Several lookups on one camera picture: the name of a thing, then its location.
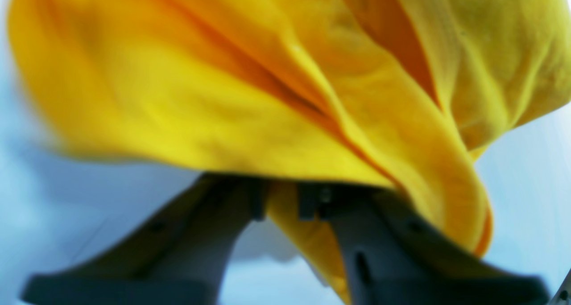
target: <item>blurred background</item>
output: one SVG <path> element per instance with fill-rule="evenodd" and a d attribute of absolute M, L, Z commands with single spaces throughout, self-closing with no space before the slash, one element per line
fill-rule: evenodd
<path fill-rule="evenodd" d="M 55 156 L 38 136 L 6 41 L 0 0 L 0 305 L 33 272 L 87 260 L 134 229 L 197 173 L 98 165 Z M 476 164 L 495 228 L 488 262 L 540 275 L 554 293 L 571 268 L 571 106 L 503 136 Z M 228 267 L 220 305 L 341 305 L 269 221 L 251 225 Z"/>

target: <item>screw hole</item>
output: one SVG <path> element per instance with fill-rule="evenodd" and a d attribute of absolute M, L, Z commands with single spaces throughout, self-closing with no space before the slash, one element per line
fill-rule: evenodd
<path fill-rule="evenodd" d="M 423 231 L 422 225 L 416 221 L 411 221 L 410 223 L 408 223 L 408 229 L 412 230 L 413 232 L 416 232 L 417 234 L 420 234 Z"/>
<path fill-rule="evenodd" d="M 151 226 L 149 226 L 149 230 L 151 232 L 161 232 L 165 230 L 165 228 L 167 228 L 167 222 L 165 222 L 164 220 L 156 221 L 153 224 L 151 224 Z"/>
<path fill-rule="evenodd" d="M 365 255 L 363 255 L 362 252 L 357 253 L 355 265 L 357 266 L 357 272 L 359 273 L 359 277 L 361 278 L 361 281 L 363 281 L 363 284 L 370 284 L 372 282 L 371 270 L 369 270 L 367 258 L 365 258 Z"/>

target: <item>yellow fabric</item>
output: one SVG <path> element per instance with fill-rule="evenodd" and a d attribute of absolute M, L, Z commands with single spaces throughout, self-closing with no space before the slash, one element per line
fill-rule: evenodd
<path fill-rule="evenodd" d="M 394 189 L 482 255 L 473 161 L 570 100 L 565 0 L 12 0 L 37 109 L 81 158 Z M 349 295 L 330 228 L 269 215 Z"/>

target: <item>light blue background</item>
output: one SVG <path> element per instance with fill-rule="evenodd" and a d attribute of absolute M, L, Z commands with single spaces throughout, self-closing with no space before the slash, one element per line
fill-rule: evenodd
<path fill-rule="evenodd" d="M 196 177 L 163 165 L 96 165 L 45 152 L 30 140 L 35 131 L 18 90 L 2 31 L 0 305 L 21 305 L 16 295 L 27 275 L 93 256 Z M 570 127 L 567 106 L 506 134 L 476 165 L 496 221 L 486 260 L 541 275 L 551 292 L 571 268 Z M 270 222 L 241 237 L 220 303 L 341 304 Z"/>

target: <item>white background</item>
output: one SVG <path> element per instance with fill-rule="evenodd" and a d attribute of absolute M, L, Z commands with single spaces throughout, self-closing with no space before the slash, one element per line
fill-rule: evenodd
<path fill-rule="evenodd" d="M 7 0 L 0 0 L 5 11 Z M 67 268 L 124 236 L 196 177 L 163 165 L 96 165 L 35 147 L 0 31 L 0 305 L 32 272 Z M 486 260 L 541 275 L 571 268 L 571 106 L 506 134 L 477 163 L 495 213 Z M 221 305 L 341 305 L 270 222 L 237 244 Z"/>

